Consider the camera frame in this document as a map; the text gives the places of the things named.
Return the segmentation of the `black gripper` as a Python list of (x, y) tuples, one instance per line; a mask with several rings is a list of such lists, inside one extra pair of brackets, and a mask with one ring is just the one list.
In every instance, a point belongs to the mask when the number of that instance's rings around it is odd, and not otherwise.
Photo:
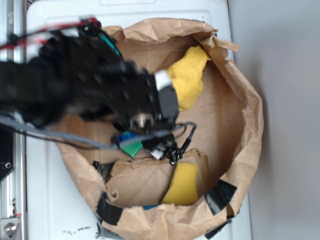
[(179, 152), (172, 133), (177, 127), (179, 103), (167, 71), (150, 73), (126, 62), (113, 69), (111, 77), (109, 106), (115, 114), (113, 124), (128, 132), (112, 142), (119, 149), (139, 142), (147, 143), (150, 151)]

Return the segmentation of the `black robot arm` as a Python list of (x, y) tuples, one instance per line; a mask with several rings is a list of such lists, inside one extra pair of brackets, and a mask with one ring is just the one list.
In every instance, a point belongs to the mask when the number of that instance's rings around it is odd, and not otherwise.
[[(51, 37), (36, 39), (44, 33)], [(179, 104), (167, 73), (151, 74), (124, 59), (97, 19), (13, 34), (1, 49), (36, 42), (38, 54), (27, 63), (0, 64), (0, 123), (4, 127), (88, 150), (115, 150), (123, 143), (105, 144), (47, 126), (65, 114), (78, 115), (85, 121), (112, 122), (142, 141), (170, 135), (176, 128)]]

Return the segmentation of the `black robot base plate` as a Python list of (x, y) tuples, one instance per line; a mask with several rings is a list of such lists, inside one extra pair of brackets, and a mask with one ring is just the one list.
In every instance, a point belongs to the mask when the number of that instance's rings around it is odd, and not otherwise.
[(14, 135), (0, 128), (0, 182), (2, 183), (14, 168)]

